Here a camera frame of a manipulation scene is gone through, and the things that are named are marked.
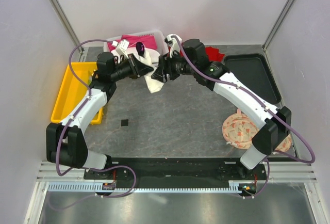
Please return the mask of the white paper napkin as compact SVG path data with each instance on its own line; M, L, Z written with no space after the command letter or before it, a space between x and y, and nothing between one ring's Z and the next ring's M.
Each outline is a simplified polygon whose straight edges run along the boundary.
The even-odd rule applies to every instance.
M152 74L155 72L158 66L158 57L160 54L153 49L145 49L144 56L139 56L139 61L143 64L152 67L152 72L149 72L144 76L145 82L147 84L148 90L150 93L159 92L164 83L158 80L152 79Z

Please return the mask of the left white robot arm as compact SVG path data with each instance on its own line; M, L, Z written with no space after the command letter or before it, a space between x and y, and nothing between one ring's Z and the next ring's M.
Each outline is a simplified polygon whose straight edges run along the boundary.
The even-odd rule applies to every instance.
M127 77L137 79L153 72L148 51L127 59L111 52L102 52L96 61L96 70L88 84L87 92L80 103L59 123L50 123L46 128L46 158L57 167L93 168L101 179L113 174L109 155L88 150L84 133L97 112L112 98L116 82Z

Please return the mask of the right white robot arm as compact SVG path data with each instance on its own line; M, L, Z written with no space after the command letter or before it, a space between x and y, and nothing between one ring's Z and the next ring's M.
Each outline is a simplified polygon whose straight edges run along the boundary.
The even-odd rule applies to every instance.
M236 166L237 176L249 179L255 173L255 167L290 134L291 110L268 103L240 82L223 63L211 62L199 39L182 42L179 36L171 34L164 41L170 51L159 56L152 79L166 83L180 75L191 75L200 85L243 111L259 129Z

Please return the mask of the white plastic basket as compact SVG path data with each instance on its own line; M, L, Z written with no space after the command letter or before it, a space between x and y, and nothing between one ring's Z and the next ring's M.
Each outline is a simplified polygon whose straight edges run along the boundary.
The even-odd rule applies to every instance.
M156 48L152 49L151 47L148 47L145 45L146 51L149 53L152 63L157 63L158 62L158 57L160 55L167 54L169 52L167 44L164 42L164 35L161 31L159 30L152 30L152 31L143 31L139 33L133 33L129 35L121 35L121 36L116 36L112 38L108 38L107 40L109 43L104 43L103 45L103 51L104 52L111 52L109 49L108 44L112 45L112 42L115 40L122 40L122 37L137 37L138 40L142 40L142 38L147 37L147 36L153 36L156 44Z

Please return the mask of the pink cloth in basket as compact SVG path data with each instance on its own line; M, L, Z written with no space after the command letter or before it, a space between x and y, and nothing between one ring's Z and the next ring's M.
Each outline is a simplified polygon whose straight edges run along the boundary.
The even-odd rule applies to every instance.
M137 42L142 42L144 46L148 49L157 50L160 48L160 46L157 44L156 39L154 35L142 35L142 36L135 36L135 35L121 35L117 38L110 38L108 39L110 42L105 43L105 47L103 49L104 52L111 52L115 49L115 47L112 45L112 42L115 41L119 43L122 40L127 40L129 45L128 48L136 47Z

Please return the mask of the white cloth in basket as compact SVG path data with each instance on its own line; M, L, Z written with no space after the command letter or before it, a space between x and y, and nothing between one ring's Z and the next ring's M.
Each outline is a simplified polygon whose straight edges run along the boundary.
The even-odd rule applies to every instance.
M119 59L128 59L128 52L127 52L127 50L122 50L122 49L112 50L111 53L114 56L118 56Z

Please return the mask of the small black square marker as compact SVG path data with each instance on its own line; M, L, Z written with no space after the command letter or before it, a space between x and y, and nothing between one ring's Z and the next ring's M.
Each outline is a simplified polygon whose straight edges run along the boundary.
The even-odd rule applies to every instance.
M129 125L129 120L128 119L122 119L121 120L121 126L128 126Z

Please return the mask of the red folded cloth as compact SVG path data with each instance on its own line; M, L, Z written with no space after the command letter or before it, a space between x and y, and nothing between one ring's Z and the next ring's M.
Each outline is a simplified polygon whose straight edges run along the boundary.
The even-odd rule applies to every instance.
M209 61L218 61L221 62L225 56L225 54L221 53L219 49L215 47L205 47L206 54L209 57Z

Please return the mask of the yellow plastic tray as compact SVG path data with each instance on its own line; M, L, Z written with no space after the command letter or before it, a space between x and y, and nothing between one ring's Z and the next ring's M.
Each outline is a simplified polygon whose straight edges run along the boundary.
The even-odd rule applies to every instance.
M73 62L72 68L83 82L90 84L97 66L96 62ZM58 123L64 119L80 103L87 92L87 87L77 80L70 67L67 66L51 115L51 122Z

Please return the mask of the black plastic tray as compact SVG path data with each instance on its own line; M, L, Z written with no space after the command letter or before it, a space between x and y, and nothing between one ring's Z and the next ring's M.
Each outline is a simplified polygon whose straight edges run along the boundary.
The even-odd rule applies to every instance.
M228 55L224 58L224 63L255 94L271 104L281 102L282 96L264 55Z

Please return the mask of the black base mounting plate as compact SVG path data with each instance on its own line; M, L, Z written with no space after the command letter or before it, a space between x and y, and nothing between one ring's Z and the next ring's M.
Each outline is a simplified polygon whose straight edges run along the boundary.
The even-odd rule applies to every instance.
M98 173L89 171L85 180L115 179L120 188L218 188L228 187L230 181L263 181L266 166L253 170L240 164L239 158L229 157L114 157L112 165L122 169Z

